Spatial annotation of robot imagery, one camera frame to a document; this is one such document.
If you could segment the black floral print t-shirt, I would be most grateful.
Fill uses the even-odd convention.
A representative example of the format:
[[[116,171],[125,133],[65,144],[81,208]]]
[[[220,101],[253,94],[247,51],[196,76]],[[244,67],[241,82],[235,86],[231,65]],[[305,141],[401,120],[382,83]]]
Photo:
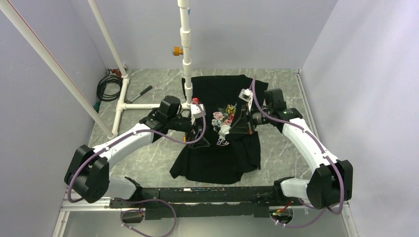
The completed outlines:
[[[221,137],[224,125],[233,125],[242,106],[242,89],[248,89],[252,79],[245,75],[200,76],[191,79],[193,98],[206,110],[206,130],[195,144],[186,145],[170,169],[172,178],[183,176],[190,181],[234,184],[242,175],[260,169],[258,133]]]

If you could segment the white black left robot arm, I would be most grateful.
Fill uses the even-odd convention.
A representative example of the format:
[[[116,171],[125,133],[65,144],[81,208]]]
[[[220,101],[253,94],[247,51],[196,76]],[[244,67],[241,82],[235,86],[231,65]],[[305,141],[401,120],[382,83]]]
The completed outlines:
[[[187,109],[188,116],[182,115],[184,111],[177,97],[166,96],[157,108],[153,108],[127,132],[92,148],[87,145],[78,147],[64,176],[68,186],[68,201],[76,203],[85,200],[94,203],[102,197],[111,197],[123,201],[129,207],[138,206],[144,200],[143,187],[129,177],[113,178],[110,172],[117,163],[160,138],[185,145],[201,141],[206,131],[205,126],[199,136],[192,140],[176,140],[167,135],[169,130],[194,135],[195,123],[199,119],[206,122],[206,109],[198,100],[192,100]]]

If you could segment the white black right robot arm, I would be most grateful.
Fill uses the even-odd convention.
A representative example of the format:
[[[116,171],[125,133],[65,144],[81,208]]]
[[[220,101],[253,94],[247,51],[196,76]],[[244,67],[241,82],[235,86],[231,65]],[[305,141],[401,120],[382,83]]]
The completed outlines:
[[[332,154],[309,129],[296,108],[287,108],[280,89],[264,93],[265,106],[254,101],[251,89],[242,89],[245,101],[240,115],[230,126],[222,126],[228,138],[254,134],[258,125],[270,124],[285,135],[304,157],[312,172],[308,180],[295,177],[278,179],[273,184],[271,199],[278,205],[298,198],[307,200],[315,209],[341,205],[352,198],[353,166]]]

